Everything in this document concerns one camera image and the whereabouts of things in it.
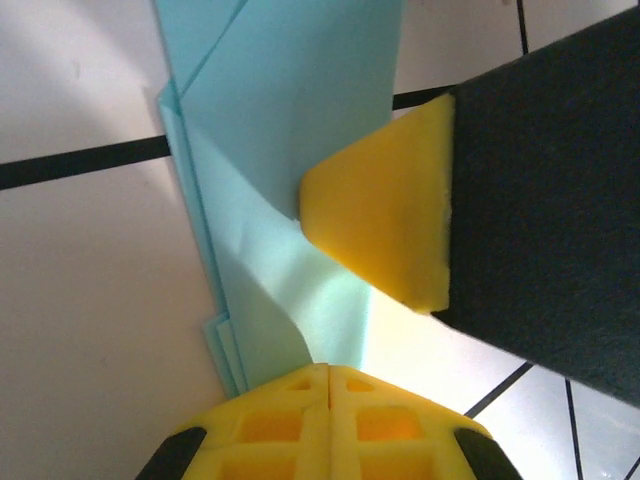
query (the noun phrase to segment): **light blue paper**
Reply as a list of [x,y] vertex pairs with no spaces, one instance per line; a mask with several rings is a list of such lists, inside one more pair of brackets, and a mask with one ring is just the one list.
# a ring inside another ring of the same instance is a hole
[[297,188],[389,121],[402,2],[157,7],[174,75],[161,111],[221,304],[207,337],[227,393],[312,361],[359,367],[370,287],[304,238]]

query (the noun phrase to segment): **yellow foam block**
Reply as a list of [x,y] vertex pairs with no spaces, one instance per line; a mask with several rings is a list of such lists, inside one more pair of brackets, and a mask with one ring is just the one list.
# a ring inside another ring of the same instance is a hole
[[332,480],[475,480],[452,432],[484,427],[349,367],[330,382]]
[[185,424],[207,433],[185,480],[475,480],[474,421],[348,367],[312,365]]
[[454,99],[443,95],[311,169],[300,220],[320,250],[419,312],[449,303]]
[[184,480],[327,480],[327,365],[310,365],[194,418],[207,436]]

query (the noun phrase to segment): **black foam pad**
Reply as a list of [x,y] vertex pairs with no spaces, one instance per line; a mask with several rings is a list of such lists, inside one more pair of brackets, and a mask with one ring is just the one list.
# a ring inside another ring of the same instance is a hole
[[436,316],[640,406],[640,10],[454,93]]

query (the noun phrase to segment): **tile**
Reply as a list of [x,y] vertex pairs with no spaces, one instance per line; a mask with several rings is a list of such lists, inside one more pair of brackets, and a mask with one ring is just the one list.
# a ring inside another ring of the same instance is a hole
[[523,361],[374,290],[363,370],[465,413]]
[[134,478],[222,400],[167,159],[0,192],[3,478]]
[[459,83],[521,54],[515,0],[408,0],[395,92]]
[[549,45],[635,5],[636,0],[524,0],[529,50]]
[[564,378],[532,368],[476,420],[522,478],[577,478]]
[[623,479],[640,457],[640,410],[572,382],[585,480]]
[[[636,462],[638,464],[640,464],[640,457],[636,460]],[[640,468],[636,467],[636,470],[634,471],[634,473],[631,475],[631,477],[629,478],[629,480],[640,480]]]
[[163,132],[152,0],[6,0],[0,45],[0,163]]

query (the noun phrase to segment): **floor tile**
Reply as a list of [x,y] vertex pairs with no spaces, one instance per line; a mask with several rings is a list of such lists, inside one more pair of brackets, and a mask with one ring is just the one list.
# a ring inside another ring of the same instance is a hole
[[515,0],[408,0],[395,91],[459,83],[521,54]]
[[222,400],[166,159],[0,192],[0,272],[0,477],[134,478]]
[[460,413],[523,363],[377,290],[370,312],[363,370]]
[[[640,464],[640,457],[636,460],[636,462]],[[636,467],[636,470],[634,471],[632,476],[629,478],[629,480],[640,480],[640,467]]]
[[393,114],[392,114],[393,115],[393,119],[396,120],[397,118],[400,118],[400,117],[406,115],[411,110],[413,110],[413,108],[402,108],[400,110],[394,110]]
[[152,0],[0,3],[0,163],[158,135]]
[[530,51],[637,5],[636,0],[524,0]]
[[481,412],[524,480],[577,478],[564,378],[534,367]]
[[572,386],[585,480],[623,479],[640,457],[640,410]]

